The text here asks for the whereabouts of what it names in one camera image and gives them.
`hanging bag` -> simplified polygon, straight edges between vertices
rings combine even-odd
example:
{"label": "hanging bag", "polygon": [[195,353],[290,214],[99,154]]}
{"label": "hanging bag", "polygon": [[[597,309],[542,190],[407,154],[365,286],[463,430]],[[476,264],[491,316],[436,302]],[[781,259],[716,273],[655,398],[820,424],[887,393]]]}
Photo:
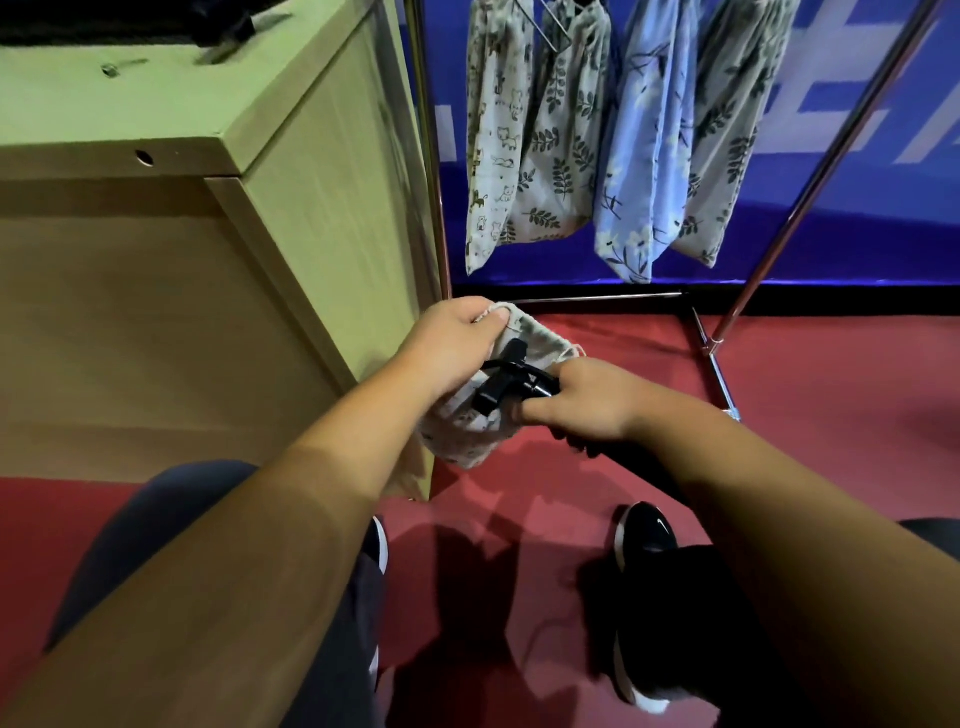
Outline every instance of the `hanging bag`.
{"label": "hanging bag", "polygon": [[571,235],[593,211],[596,162],[606,97],[612,24],[600,0],[580,8],[556,0],[543,14],[536,116],[524,136],[523,162],[510,217],[497,243],[531,243]]}
{"label": "hanging bag", "polygon": [[640,0],[597,182],[594,251],[630,283],[680,233],[692,156],[697,0]]}
{"label": "hanging bag", "polygon": [[689,200],[673,248],[713,267],[754,151],[800,0],[727,0],[697,69]]}
{"label": "hanging bag", "polygon": [[470,6],[468,273],[492,255],[516,195],[533,82],[533,25],[524,11],[533,17],[533,0],[474,0]]}

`cabinet top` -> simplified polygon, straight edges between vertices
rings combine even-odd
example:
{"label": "cabinet top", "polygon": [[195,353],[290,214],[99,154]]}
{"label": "cabinet top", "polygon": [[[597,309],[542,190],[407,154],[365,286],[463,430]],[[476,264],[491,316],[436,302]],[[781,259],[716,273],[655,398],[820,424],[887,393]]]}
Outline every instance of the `cabinet top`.
{"label": "cabinet top", "polygon": [[375,0],[288,0],[232,55],[0,48],[0,180],[239,175]]}

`wire hanger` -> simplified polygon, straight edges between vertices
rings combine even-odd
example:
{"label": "wire hanger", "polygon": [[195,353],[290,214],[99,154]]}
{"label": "wire hanger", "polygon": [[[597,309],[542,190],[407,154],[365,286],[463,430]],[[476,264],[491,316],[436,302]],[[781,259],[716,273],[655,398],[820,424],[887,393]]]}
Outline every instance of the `wire hanger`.
{"label": "wire hanger", "polygon": [[[555,14],[553,14],[553,11],[550,10],[550,6],[546,4],[546,0],[538,0],[538,2],[539,2],[541,5],[543,5],[543,9],[547,12],[548,15],[550,15],[551,18],[553,18],[553,22],[556,23],[557,27],[560,28],[561,32],[564,34],[564,36],[566,36],[566,39],[569,40],[570,43],[572,44],[572,43],[573,43],[573,38],[570,37],[570,33],[568,33],[568,32],[566,31],[566,28],[564,27],[563,23],[561,23],[560,20],[557,18],[557,16],[556,16]],[[558,50],[557,50],[557,47],[556,47],[552,42],[550,42],[550,38],[549,38],[549,37],[547,36],[547,34],[543,31],[543,28],[541,28],[541,27],[537,24],[537,21],[534,20],[534,19],[530,16],[530,13],[527,12],[527,9],[523,7],[523,3],[521,3],[520,0],[514,0],[514,3],[516,4],[516,6],[517,6],[518,8],[520,8],[520,12],[522,12],[522,13],[524,14],[524,16],[526,16],[527,20],[529,20],[531,23],[533,23],[534,28],[537,29],[537,32],[540,34],[540,37],[543,38],[543,42],[546,43],[548,46],[550,46],[550,50],[553,51],[554,53],[559,54],[560,51],[558,51]]]}

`patterned fabric bag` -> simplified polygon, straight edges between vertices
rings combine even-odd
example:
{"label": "patterned fabric bag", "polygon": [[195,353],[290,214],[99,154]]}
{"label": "patterned fabric bag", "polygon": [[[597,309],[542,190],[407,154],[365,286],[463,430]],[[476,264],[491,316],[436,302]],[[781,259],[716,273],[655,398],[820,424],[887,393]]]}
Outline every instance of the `patterned fabric bag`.
{"label": "patterned fabric bag", "polygon": [[600,0],[585,8],[557,0],[548,8],[570,40],[545,12],[544,33],[560,53],[545,43],[538,53],[537,112],[523,137],[516,189],[504,186],[516,199],[500,244],[567,237],[593,212],[612,23]]}
{"label": "patterned fabric bag", "polygon": [[[508,309],[510,321],[493,345],[492,358],[502,354],[514,339],[527,343],[527,363],[544,370],[583,355],[580,347],[512,303],[495,303],[480,318],[495,308]],[[420,422],[420,437],[427,448],[437,457],[461,468],[480,465],[497,445],[516,435],[523,427],[514,418],[510,407],[494,409],[489,417],[473,409],[473,395],[487,379],[486,373],[477,372],[457,392],[437,402]]]}
{"label": "patterned fabric bag", "polygon": [[700,44],[689,200],[674,250],[716,262],[800,0],[727,0]]}
{"label": "patterned fabric bag", "polygon": [[683,224],[699,20],[698,0],[640,0],[627,25],[593,223],[594,251],[630,283],[650,282]]}
{"label": "patterned fabric bag", "polygon": [[467,272],[496,248],[513,206],[533,84],[533,0],[474,0],[467,50]]}

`cat print bag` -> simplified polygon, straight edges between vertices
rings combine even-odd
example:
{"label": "cat print bag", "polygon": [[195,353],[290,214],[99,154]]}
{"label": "cat print bag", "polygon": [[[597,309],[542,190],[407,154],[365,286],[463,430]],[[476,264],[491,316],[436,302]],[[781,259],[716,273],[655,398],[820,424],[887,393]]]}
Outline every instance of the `cat print bag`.
{"label": "cat print bag", "polygon": [[533,85],[533,0],[474,0],[467,55],[467,272],[482,268],[516,195]]}

